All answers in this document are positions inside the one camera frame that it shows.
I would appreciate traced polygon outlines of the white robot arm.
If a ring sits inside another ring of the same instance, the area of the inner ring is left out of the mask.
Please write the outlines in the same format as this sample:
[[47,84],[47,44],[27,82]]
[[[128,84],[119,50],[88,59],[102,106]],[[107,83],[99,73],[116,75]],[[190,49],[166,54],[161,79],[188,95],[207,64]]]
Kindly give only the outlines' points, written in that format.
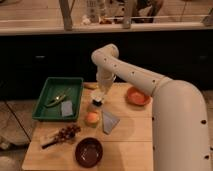
[[196,86],[120,60],[114,44],[91,59],[102,92],[120,77],[153,98],[153,171],[213,171],[207,109]]

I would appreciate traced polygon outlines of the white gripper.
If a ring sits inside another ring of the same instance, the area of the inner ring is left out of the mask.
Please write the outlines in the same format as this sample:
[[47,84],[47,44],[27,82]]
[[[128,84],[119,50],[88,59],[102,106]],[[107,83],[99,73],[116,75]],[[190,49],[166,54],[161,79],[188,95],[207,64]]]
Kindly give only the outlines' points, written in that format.
[[109,72],[103,68],[97,69],[96,80],[100,91],[104,94],[108,93],[115,79],[116,76],[112,72]]

